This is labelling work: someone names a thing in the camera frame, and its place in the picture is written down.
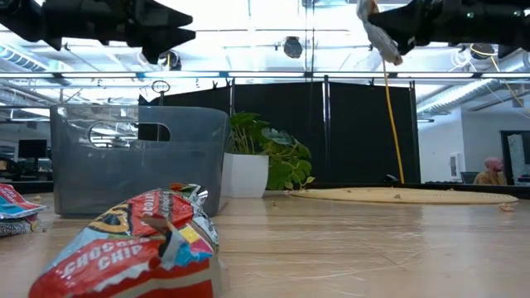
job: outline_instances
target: person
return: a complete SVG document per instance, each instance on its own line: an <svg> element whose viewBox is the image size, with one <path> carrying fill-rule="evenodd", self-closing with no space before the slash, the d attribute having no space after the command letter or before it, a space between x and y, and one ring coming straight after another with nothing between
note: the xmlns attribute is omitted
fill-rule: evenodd
<svg viewBox="0 0 530 298"><path fill-rule="evenodd" d="M506 185L503 175L503 161L497 157L488 157L484 161L486 171L480 172L473 184L476 185Z"/></svg>

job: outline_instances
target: fluorescent light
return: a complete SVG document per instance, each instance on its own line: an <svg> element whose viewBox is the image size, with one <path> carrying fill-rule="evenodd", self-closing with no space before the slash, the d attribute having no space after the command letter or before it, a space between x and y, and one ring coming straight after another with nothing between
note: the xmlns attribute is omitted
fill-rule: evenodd
<svg viewBox="0 0 530 298"><path fill-rule="evenodd" d="M304 73L241 71L241 72L229 72L229 77L231 78L303 78Z"/></svg>
<svg viewBox="0 0 530 298"><path fill-rule="evenodd" d="M62 73L64 78L76 78L76 79L98 79L98 78L136 78L136 73L129 72L89 72L89 73L80 73L80 72L70 72Z"/></svg>
<svg viewBox="0 0 530 298"><path fill-rule="evenodd" d="M49 108L21 108L21 110L28 113L34 113L35 115L41 115L47 118L50 117Z"/></svg>
<svg viewBox="0 0 530 298"><path fill-rule="evenodd" d="M113 140L102 140L102 139L96 139L96 138L93 138L91 137L90 138L90 141L93 143L93 144L112 144L113 143Z"/></svg>
<svg viewBox="0 0 530 298"><path fill-rule="evenodd" d="M492 78L492 79L503 79L503 78L520 78L527 79L530 78L530 73L486 73L482 74L481 78Z"/></svg>
<svg viewBox="0 0 530 298"><path fill-rule="evenodd" d="M116 137L112 136L101 136L101 137L92 137L93 140L114 140ZM137 137L119 137L120 140L137 140Z"/></svg>
<svg viewBox="0 0 530 298"><path fill-rule="evenodd" d="M9 119L13 122L49 122L50 119L42 119L42 118L11 118Z"/></svg>
<svg viewBox="0 0 530 298"><path fill-rule="evenodd" d="M49 73L0 73L0 79L52 79L53 74Z"/></svg>
<svg viewBox="0 0 530 298"><path fill-rule="evenodd" d="M470 78L474 73L449 73L449 72L413 72L413 73L398 73L398 78L408 78L408 79L451 79L451 78Z"/></svg>
<svg viewBox="0 0 530 298"><path fill-rule="evenodd" d="M193 72L193 71L152 71L143 74L145 78L217 78L219 72L205 71L205 72Z"/></svg>
<svg viewBox="0 0 530 298"><path fill-rule="evenodd" d="M382 72L352 72L352 73L315 73L313 76L316 78L324 78L325 76L330 78L359 78L359 79L372 79L372 78L384 78Z"/></svg>
<svg viewBox="0 0 530 298"><path fill-rule="evenodd" d="M119 134L118 132L115 132L114 130L107 129L107 128L92 128L92 131L96 133L101 133L104 135L118 135Z"/></svg>

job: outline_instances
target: crumb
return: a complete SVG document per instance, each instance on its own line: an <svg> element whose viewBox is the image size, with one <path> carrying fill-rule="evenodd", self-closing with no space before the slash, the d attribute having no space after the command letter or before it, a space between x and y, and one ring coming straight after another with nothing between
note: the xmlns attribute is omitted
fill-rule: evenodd
<svg viewBox="0 0 530 298"><path fill-rule="evenodd" d="M513 212L513 208L506 203L499 204L499 209L503 212Z"/></svg>

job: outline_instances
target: white planter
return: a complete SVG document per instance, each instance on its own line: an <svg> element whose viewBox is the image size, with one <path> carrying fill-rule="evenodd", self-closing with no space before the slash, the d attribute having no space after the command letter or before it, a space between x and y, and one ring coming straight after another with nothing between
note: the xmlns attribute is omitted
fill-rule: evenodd
<svg viewBox="0 0 530 298"><path fill-rule="evenodd" d="M222 196L262 198L267 179L268 156L224 154Z"/></svg>

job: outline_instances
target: white wall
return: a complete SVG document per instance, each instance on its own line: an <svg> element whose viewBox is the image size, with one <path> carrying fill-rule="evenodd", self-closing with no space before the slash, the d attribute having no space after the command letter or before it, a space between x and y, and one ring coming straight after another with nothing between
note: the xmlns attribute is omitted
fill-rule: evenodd
<svg viewBox="0 0 530 298"><path fill-rule="evenodd" d="M511 113L463 113L465 169L483 171L484 160L503 157L500 131L530 130L530 119Z"/></svg>
<svg viewBox="0 0 530 298"><path fill-rule="evenodd" d="M464 137L460 108L450 115L434 117L433 123L418 123L422 182L450 181L451 154L460 154L460 171L465 171Z"/></svg>

